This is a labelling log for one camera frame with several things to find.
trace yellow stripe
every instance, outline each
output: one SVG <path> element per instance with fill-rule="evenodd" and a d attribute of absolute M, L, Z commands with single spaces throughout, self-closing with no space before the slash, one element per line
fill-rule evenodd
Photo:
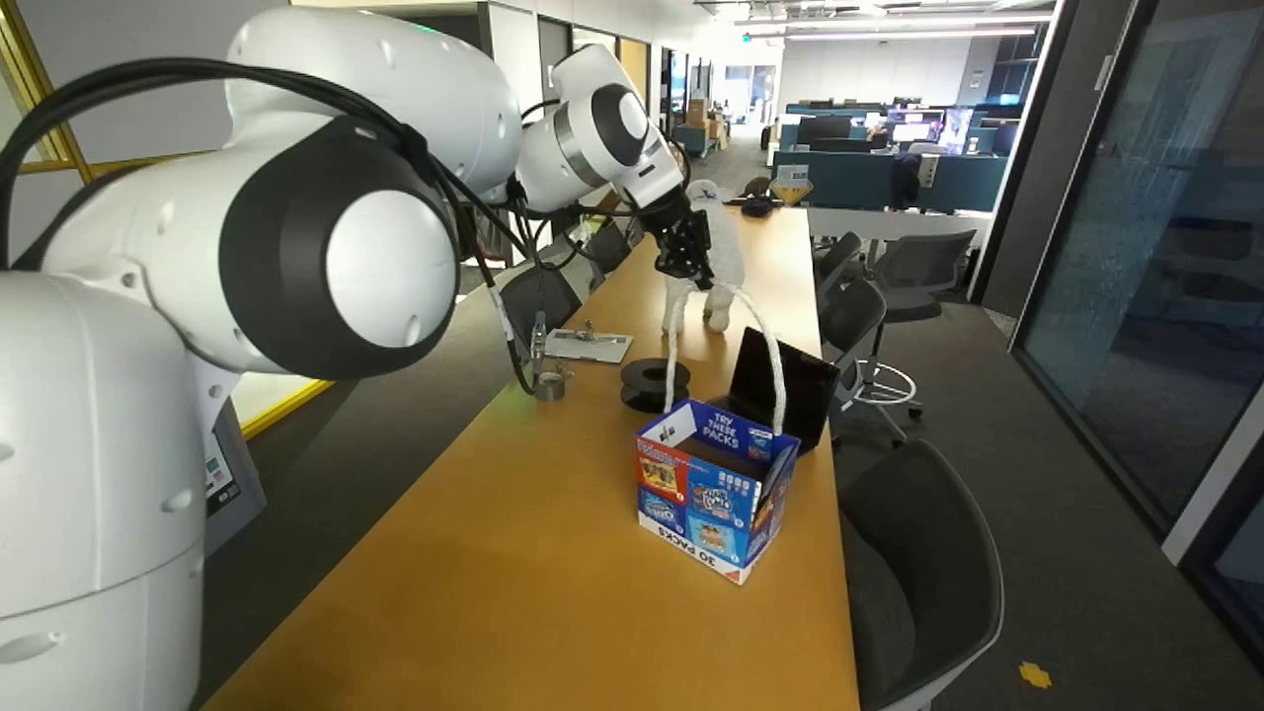
<path fill-rule="evenodd" d="M 279 403 L 260 413 L 256 420 L 240 423 L 240 440 L 266 435 L 279 420 L 295 416 L 306 403 L 321 401 L 328 388 L 332 388 L 328 381 L 312 381 L 312 384 L 295 388 L 294 394 L 286 394 Z"/>

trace ceiling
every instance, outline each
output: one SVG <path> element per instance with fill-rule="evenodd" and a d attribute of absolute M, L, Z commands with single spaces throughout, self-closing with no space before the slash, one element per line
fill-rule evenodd
<path fill-rule="evenodd" d="M 1032 15 L 1057 0 L 694 0 L 724 20 Z"/>

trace ceiling light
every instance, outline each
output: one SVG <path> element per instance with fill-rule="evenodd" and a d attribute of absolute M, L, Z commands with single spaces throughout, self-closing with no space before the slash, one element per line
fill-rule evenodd
<path fill-rule="evenodd" d="M 994 25 L 1052 25 L 1052 14 L 1007 14 L 1007 15 L 853 15 L 853 20 L 789 20 L 789 33 L 802 29 L 836 29 L 836 33 L 903 33 L 903 29 L 994 29 Z"/>
<path fill-rule="evenodd" d="M 902 41 L 968 41 L 968 36 L 1035 36 L 1035 29 L 948 29 L 948 33 L 789 33 L 789 45 L 902 45 Z"/>
<path fill-rule="evenodd" d="M 788 33 L 788 25 L 738 25 L 738 33 Z"/>

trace floor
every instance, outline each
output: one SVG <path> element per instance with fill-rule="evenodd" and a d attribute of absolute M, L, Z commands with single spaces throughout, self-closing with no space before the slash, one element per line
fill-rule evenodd
<path fill-rule="evenodd" d="M 709 173 L 709 161 L 730 182 L 763 170 L 741 144 L 694 170 Z M 215 692 L 510 384 L 501 353 L 485 297 L 469 297 L 429 359 L 341 384 L 253 440 L 269 511 L 207 571 L 203 692 Z M 894 323 L 885 359 L 917 377 L 917 435 L 968 478 L 1007 567 L 1007 634 L 942 711 L 1264 709 L 1260 672 L 1162 557 L 985 309 L 948 303 L 938 319 Z M 842 432 L 842 484 L 880 457 L 885 440 L 872 426 L 876 420 L 853 416 Z M 1025 665 L 1046 672 L 1046 682 L 1025 675 Z"/>

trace computer monitor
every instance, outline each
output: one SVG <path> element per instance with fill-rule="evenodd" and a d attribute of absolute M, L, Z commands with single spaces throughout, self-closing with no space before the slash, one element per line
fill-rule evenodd
<path fill-rule="evenodd" d="M 798 144 L 805 144 L 810 151 L 869 151 L 865 115 L 805 115 L 798 124 Z"/>
<path fill-rule="evenodd" d="M 781 370 L 788 370 L 788 435 L 814 452 L 835 403 L 836 369 L 810 353 L 781 343 Z M 727 388 L 727 413 L 769 426 L 774 420 L 774 364 L 765 353 L 765 335 L 757 327 L 741 334 L 736 381 Z"/>
<path fill-rule="evenodd" d="M 894 144 L 927 144 L 934 137 L 934 127 L 927 124 L 902 124 L 894 132 Z"/>

